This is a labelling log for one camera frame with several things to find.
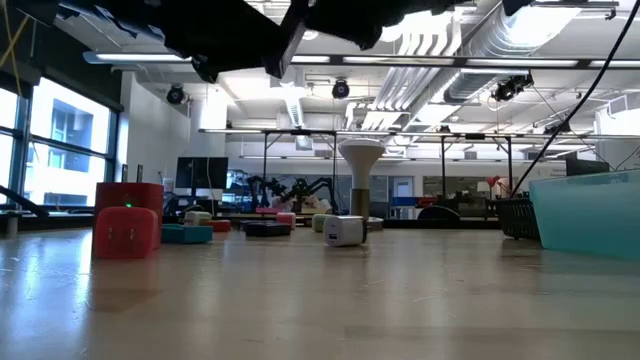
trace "white lamp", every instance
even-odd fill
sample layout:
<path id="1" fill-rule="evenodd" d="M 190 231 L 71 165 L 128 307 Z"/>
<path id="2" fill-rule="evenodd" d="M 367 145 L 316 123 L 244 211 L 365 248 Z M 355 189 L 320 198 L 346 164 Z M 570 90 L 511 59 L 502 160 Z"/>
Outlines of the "white lamp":
<path id="1" fill-rule="evenodd" d="M 371 139 L 349 139 L 338 145 L 352 175 L 351 214 L 369 217 L 369 172 L 384 153 L 384 145 Z"/>

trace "computer monitor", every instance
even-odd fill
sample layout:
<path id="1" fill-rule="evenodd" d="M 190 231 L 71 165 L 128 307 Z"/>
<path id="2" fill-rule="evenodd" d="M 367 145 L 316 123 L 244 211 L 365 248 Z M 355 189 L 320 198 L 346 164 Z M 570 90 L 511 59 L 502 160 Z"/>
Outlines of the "computer monitor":
<path id="1" fill-rule="evenodd" d="M 178 158 L 176 187 L 191 189 L 196 196 L 197 189 L 225 189 L 227 187 L 227 167 L 229 158 L 181 157 Z"/>
<path id="2" fill-rule="evenodd" d="M 604 161 L 566 159 L 567 176 L 609 172 L 609 163 Z"/>

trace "yellow wire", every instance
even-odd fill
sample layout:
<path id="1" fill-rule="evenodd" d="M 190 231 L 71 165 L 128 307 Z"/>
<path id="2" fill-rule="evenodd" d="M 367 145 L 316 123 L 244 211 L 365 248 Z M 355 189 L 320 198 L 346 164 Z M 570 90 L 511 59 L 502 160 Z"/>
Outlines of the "yellow wire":
<path id="1" fill-rule="evenodd" d="M 0 58 L 0 68 L 4 66 L 5 62 L 7 62 L 9 53 L 13 51 L 13 48 L 16 46 L 16 43 L 20 39 L 20 36 L 22 35 L 22 32 L 24 31 L 24 28 L 28 22 L 29 22 L 29 17 L 25 16 L 25 18 L 20 23 L 20 27 L 18 28 L 18 31 L 16 31 L 16 36 L 14 36 L 13 39 L 11 39 L 11 41 L 9 42 L 9 47 L 7 48 L 7 51 L 5 51 L 4 54 L 2 55 L 2 58 Z"/>
<path id="2" fill-rule="evenodd" d="M 9 25 L 9 8 L 7 7 L 7 0 L 3 1 L 4 6 L 4 23 L 7 29 L 7 39 L 11 43 L 11 26 Z M 18 64 L 16 62 L 16 52 L 11 49 L 11 64 L 13 65 L 13 73 L 16 77 L 16 86 L 18 87 L 18 96 L 22 97 L 22 87 L 20 86 L 20 74 L 18 73 Z"/>

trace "teal tray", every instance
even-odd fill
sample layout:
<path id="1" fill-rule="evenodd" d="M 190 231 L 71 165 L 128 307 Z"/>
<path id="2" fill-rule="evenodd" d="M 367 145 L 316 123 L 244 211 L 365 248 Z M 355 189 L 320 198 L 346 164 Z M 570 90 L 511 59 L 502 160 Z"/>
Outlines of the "teal tray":
<path id="1" fill-rule="evenodd" d="M 202 244 L 213 240 L 211 226 L 162 225 L 163 244 Z"/>
<path id="2" fill-rule="evenodd" d="M 640 260 L 640 170 L 532 181 L 542 246 Z"/>

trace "red cube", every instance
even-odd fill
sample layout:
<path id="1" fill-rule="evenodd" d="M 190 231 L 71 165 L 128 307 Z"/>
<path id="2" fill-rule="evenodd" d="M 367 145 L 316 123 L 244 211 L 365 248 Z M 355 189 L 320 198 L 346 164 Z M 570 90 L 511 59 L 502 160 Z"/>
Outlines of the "red cube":
<path id="1" fill-rule="evenodd" d="M 106 208 L 98 214 L 94 236 L 98 259 L 142 259 L 158 238 L 158 216 L 145 208 Z"/>

